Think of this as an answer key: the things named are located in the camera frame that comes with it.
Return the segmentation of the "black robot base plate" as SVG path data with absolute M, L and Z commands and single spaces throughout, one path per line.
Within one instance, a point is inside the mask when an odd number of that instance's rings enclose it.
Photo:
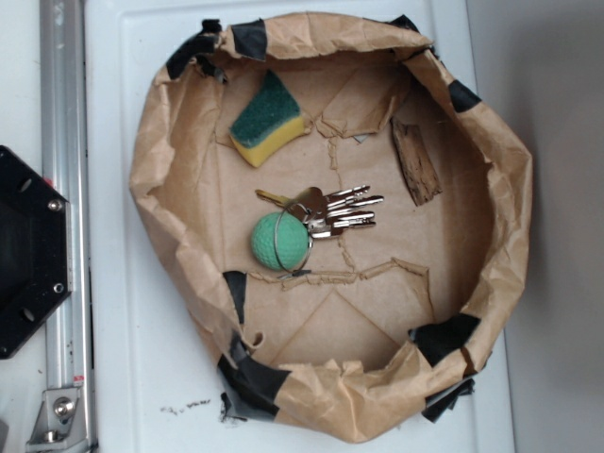
M 12 358 L 71 293 L 69 202 L 1 147 L 1 358 Z

